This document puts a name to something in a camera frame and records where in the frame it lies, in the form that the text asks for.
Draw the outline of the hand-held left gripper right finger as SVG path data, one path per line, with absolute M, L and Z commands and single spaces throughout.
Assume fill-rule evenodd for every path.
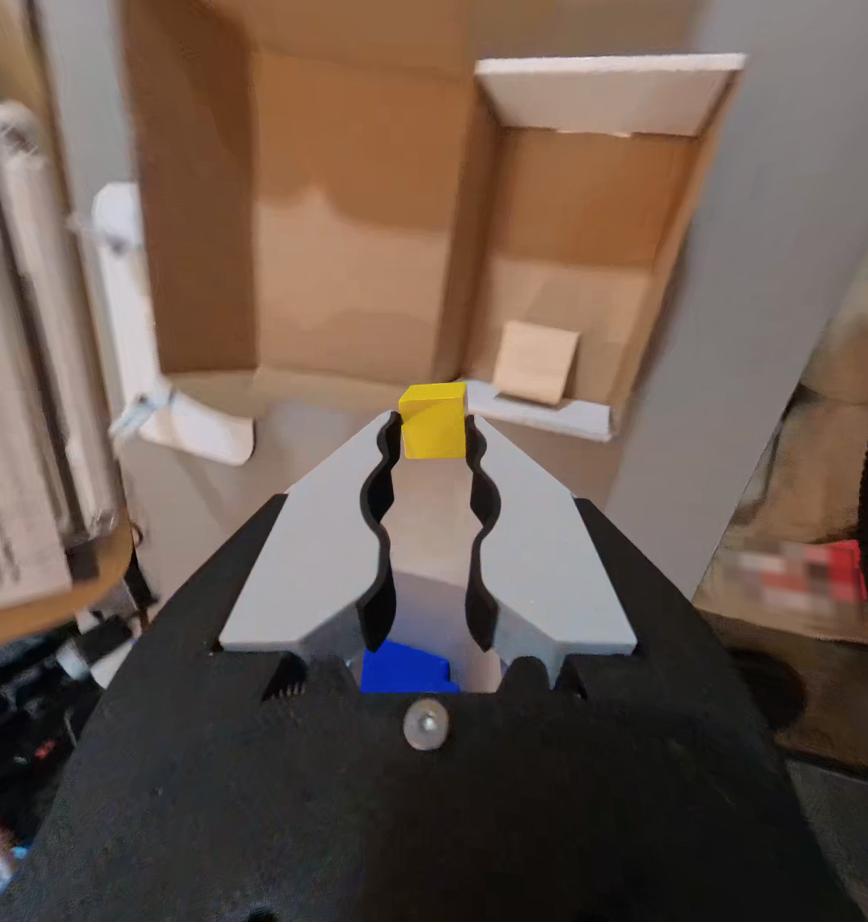
M 575 495 L 484 419 L 465 420 L 479 524 L 465 594 L 475 643 L 507 666 L 539 660 L 551 683 L 571 655 L 632 655 L 635 631 Z

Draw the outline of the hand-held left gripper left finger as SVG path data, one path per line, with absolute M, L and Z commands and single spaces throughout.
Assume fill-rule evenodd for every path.
M 382 413 L 300 478 L 219 635 L 232 652 L 348 661 L 387 639 L 397 599 L 391 540 L 400 415 Z

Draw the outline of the blue plastic bin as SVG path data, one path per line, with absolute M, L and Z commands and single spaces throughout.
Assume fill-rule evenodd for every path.
M 364 651 L 362 693 L 457 693 L 447 659 L 406 644 L 385 641 L 377 651 Z

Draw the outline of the yellow wooden cube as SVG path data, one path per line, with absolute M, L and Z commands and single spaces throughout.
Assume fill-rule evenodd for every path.
M 409 460 L 466 455 L 466 384 L 409 386 L 399 400 L 403 454 Z

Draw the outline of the white cardboard mailer box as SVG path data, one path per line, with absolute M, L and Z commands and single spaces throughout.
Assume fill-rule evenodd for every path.
M 611 440 L 748 62 L 707 3 L 118 2 L 163 374 Z M 557 406 L 492 386 L 509 320 L 580 334 Z

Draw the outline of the grey desk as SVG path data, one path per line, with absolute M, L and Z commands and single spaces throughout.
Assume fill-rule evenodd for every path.
M 35 2 L 69 211 L 132 179 L 109 2 Z M 611 444 L 502 425 L 688 597 L 868 244 L 868 2 L 709 2 L 684 47 L 750 55 L 648 372 Z M 166 599 L 379 410 L 268 408 L 242 467 L 122 449 L 140 563 Z

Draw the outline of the plain wooden cube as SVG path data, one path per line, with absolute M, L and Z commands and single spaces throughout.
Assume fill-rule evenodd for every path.
M 500 395 L 544 407 L 564 398 L 580 334 L 519 320 L 503 326 L 492 386 Z

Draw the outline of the beige chair seat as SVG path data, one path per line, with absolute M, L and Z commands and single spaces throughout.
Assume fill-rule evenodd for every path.
M 757 627 L 868 646 L 856 547 L 868 446 L 868 307 L 842 310 L 807 365 L 694 603 Z

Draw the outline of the printed instruction sheet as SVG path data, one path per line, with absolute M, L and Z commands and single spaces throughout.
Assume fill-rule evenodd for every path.
M 0 609 L 71 588 L 47 483 L 43 407 L 0 221 Z

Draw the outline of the white document stand wooden board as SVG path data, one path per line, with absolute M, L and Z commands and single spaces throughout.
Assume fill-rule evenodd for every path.
M 0 2 L 0 221 L 18 289 L 46 427 L 47 483 L 71 588 L 0 609 L 0 645 L 59 626 L 125 578 L 136 547 L 155 547 L 126 481 L 125 445 L 163 435 L 170 449 L 203 437 L 227 463 L 248 420 L 205 409 L 166 381 L 152 342 L 151 295 L 133 182 L 110 182 L 91 214 L 64 182 L 40 44 L 20 2 Z

